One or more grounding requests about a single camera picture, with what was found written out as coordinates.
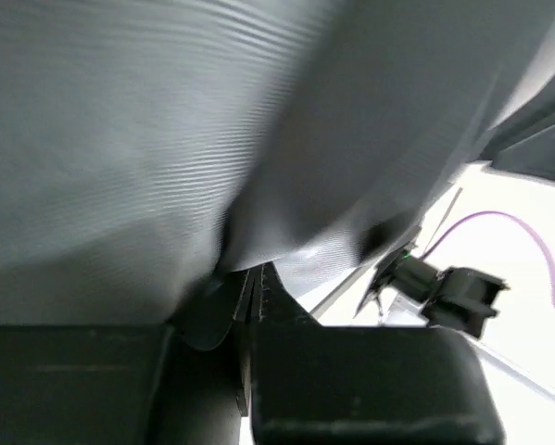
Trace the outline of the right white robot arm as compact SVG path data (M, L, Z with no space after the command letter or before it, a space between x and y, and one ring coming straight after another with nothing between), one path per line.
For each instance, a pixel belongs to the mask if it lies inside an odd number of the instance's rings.
M474 338L482 335L487 320L497 317L493 303L508 288L504 280L474 269L438 270L399 248L378 262L356 312L378 300L387 287L416 302L428 326L448 327Z

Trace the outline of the grey pleated skirt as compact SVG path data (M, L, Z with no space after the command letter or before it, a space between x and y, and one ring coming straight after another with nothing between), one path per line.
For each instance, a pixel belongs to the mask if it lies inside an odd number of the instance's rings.
M0 1L0 324L296 293L421 219L555 72L555 1Z

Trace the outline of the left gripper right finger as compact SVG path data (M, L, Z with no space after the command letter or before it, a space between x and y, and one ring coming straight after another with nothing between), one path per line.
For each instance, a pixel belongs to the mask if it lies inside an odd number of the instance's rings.
M446 328L324 326L272 264L252 291L258 444L502 444L482 365Z

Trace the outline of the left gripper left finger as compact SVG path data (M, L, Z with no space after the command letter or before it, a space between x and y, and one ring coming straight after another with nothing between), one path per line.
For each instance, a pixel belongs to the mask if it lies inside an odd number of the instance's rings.
M246 399L234 273L176 322L0 326L0 444L235 444Z

